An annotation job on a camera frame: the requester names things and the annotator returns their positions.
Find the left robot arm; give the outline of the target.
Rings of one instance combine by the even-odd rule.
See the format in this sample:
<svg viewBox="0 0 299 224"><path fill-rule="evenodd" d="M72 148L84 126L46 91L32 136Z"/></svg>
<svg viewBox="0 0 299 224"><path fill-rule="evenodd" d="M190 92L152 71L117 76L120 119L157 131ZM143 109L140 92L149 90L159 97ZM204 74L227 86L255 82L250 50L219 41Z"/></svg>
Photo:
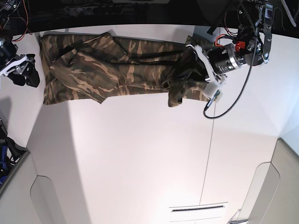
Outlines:
<svg viewBox="0 0 299 224"><path fill-rule="evenodd" d="M220 88L226 74L247 64L267 63L271 50L273 6L266 0L241 1L238 7L237 33L228 31L212 42L200 37L193 46L196 68L191 80Z"/></svg>

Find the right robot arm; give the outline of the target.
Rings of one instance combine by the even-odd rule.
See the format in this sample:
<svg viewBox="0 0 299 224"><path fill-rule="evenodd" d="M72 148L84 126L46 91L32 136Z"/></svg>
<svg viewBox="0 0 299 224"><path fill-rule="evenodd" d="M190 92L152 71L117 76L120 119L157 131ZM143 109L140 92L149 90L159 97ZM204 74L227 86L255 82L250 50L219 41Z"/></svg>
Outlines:
<svg viewBox="0 0 299 224"><path fill-rule="evenodd" d="M15 85L38 87L39 74L35 68L35 54L18 54L17 42L29 30L30 8L27 0L0 2L0 75Z"/></svg>

